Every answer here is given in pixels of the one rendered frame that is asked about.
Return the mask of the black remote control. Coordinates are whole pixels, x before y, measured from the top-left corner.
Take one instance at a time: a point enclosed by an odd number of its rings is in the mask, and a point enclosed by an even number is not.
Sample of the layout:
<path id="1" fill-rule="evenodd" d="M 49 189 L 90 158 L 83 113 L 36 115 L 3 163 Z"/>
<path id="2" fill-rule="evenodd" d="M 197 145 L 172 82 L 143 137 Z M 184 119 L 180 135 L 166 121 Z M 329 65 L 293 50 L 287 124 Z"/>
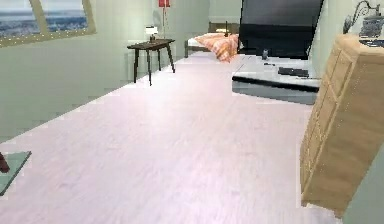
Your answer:
<path id="1" fill-rule="evenodd" d="M 288 76 L 305 77 L 305 78 L 309 77 L 308 70 L 297 69 L 297 68 L 279 67 L 278 68 L 278 74 L 280 74 L 280 75 L 288 75 Z"/>

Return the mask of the dark wooden side table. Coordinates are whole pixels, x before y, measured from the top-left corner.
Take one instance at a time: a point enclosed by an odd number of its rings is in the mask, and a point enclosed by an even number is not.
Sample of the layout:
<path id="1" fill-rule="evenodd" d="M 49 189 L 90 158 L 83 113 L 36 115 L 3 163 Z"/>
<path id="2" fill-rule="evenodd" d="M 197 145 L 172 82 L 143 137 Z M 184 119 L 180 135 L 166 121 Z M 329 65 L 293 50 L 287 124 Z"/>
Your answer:
<path id="1" fill-rule="evenodd" d="M 134 69 L 133 69 L 134 81 L 137 81 L 138 65 L 139 65 L 138 60 L 139 60 L 140 51 L 146 52 L 149 84 L 152 84 L 152 71 L 151 71 L 151 59 L 150 59 L 151 51 L 156 51 L 157 53 L 160 53 L 160 50 L 165 48 L 167 50 L 172 71 L 175 71 L 174 60 L 173 60 L 172 51 L 170 47 L 170 44 L 173 42 L 174 42 L 173 39 L 155 39 L 152 41 L 140 42 L 140 43 L 136 43 L 128 46 L 128 49 L 131 49 L 134 51 Z"/>

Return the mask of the window with tan frame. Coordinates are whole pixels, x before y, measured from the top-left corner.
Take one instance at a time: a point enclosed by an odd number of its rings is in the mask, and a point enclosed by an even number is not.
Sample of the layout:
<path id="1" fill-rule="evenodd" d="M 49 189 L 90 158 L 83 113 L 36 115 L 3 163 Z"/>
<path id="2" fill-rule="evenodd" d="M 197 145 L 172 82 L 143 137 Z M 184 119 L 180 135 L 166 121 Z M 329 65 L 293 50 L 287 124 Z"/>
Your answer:
<path id="1" fill-rule="evenodd" d="M 0 0 L 0 48 L 95 33 L 90 0 Z"/>

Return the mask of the bed with dark frame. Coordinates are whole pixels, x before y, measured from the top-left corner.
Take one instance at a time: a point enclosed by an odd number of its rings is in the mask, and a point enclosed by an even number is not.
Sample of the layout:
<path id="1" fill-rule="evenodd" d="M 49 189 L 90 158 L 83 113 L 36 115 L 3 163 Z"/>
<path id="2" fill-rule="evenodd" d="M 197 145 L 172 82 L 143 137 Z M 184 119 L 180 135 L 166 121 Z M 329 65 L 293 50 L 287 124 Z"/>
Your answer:
<path id="1" fill-rule="evenodd" d="M 223 33 L 225 35 L 237 34 L 239 32 L 240 24 L 239 23 L 229 23 L 228 21 L 224 23 L 214 23 L 210 22 L 208 25 L 208 33 L 216 34 Z M 208 52 L 208 49 L 198 43 L 194 38 L 190 38 L 184 41 L 184 57 L 189 56 L 190 51 L 203 51 Z"/>

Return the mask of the light wooden chest of drawers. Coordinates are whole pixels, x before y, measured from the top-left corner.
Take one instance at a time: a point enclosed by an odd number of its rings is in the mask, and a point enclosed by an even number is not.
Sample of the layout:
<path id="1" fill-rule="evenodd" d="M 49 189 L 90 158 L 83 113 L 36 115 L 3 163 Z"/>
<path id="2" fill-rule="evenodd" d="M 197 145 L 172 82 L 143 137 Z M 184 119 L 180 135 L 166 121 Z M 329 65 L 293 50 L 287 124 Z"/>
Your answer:
<path id="1" fill-rule="evenodd" d="M 340 34 L 300 147 L 301 204 L 341 218 L 384 144 L 384 47 Z"/>

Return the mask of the red floor lamp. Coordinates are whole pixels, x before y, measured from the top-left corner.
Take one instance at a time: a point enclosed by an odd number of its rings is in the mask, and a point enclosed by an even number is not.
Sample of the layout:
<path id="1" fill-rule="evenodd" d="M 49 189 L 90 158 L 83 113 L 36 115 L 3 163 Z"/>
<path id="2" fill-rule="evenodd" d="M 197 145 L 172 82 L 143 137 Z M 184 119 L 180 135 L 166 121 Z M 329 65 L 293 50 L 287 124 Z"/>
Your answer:
<path id="1" fill-rule="evenodd" d="M 170 7 L 170 0 L 158 0 L 158 7 L 162 10 L 162 34 L 166 38 L 167 9 Z"/>

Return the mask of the white low television stand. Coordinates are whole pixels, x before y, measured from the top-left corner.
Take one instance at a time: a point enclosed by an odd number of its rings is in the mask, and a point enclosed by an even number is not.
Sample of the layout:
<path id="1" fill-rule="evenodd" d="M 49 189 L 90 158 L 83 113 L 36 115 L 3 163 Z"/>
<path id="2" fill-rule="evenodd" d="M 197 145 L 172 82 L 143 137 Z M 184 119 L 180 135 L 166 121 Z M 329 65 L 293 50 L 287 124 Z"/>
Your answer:
<path id="1" fill-rule="evenodd" d="M 309 77 L 278 74 L 278 68 L 308 70 Z M 309 60 L 242 55 L 241 65 L 232 73 L 235 93 L 313 105 L 319 91 L 320 78 Z"/>

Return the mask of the orange checked blanket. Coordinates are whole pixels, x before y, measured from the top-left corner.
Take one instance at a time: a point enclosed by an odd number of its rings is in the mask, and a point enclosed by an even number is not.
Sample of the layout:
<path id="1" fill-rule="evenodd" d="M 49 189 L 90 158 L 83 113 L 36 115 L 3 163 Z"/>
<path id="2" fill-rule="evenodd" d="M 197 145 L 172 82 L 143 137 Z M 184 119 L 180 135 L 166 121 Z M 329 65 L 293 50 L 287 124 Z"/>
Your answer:
<path id="1" fill-rule="evenodd" d="M 224 33 L 207 33 L 195 37 L 195 40 L 216 55 L 221 62 L 230 62 L 237 54 L 238 35 Z"/>

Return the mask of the dark red object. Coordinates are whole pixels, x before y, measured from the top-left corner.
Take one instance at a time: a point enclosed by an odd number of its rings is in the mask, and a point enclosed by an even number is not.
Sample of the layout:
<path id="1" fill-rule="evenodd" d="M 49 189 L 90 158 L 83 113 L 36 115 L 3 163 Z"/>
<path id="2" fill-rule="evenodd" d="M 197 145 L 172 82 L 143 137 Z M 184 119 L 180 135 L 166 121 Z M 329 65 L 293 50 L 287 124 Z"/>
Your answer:
<path id="1" fill-rule="evenodd" d="M 5 157 L 0 152 L 0 172 L 7 173 L 10 170 L 8 163 L 5 160 Z"/>

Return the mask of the grey curved desk lamp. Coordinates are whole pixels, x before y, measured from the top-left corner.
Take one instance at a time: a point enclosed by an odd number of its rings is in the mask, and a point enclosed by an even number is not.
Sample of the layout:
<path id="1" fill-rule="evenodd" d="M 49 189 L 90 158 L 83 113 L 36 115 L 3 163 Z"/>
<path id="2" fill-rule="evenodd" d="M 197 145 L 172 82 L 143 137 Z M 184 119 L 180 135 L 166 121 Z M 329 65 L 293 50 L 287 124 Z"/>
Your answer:
<path id="1" fill-rule="evenodd" d="M 358 18 L 362 15 L 367 15 L 370 11 L 374 11 L 377 16 L 380 15 L 380 4 L 373 6 L 368 0 L 360 0 L 353 15 L 348 15 L 343 24 L 342 33 L 347 34 L 349 30 L 355 25 Z"/>

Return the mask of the small white table lamp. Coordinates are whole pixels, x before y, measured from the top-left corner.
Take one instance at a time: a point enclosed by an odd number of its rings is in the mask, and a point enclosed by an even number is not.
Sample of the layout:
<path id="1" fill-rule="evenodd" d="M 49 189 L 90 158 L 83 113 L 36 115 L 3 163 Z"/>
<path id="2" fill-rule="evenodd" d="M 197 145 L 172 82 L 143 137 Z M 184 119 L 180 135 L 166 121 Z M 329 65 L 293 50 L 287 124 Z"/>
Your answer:
<path id="1" fill-rule="evenodd" d="M 156 26 L 147 26 L 145 28 L 145 32 L 149 36 L 150 42 L 154 42 L 156 40 L 155 35 L 158 33 L 158 28 Z"/>

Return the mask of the black television set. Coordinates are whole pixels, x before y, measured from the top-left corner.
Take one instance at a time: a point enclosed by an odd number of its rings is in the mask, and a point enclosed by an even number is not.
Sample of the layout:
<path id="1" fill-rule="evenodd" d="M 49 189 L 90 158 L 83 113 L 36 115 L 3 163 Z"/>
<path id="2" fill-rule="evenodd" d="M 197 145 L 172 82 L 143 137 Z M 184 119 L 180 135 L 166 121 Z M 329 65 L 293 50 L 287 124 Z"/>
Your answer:
<path id="1" fill-rule="evenodd" d="M 307 60 L 324 0 L 242 0 L 244 54 Z"/>

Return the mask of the blue patterned box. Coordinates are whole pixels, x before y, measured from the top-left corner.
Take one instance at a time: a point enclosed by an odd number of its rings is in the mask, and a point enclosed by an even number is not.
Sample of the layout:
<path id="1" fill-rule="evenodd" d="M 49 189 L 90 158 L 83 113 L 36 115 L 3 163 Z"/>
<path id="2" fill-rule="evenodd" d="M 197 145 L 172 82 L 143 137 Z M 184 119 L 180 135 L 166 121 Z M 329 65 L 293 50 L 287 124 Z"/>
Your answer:
<path id="1" fill-rule="evenodd" d="M 368 16 L 363 20 L 360 37 L 376 38 L 381 35 L 384 16 Z"/>

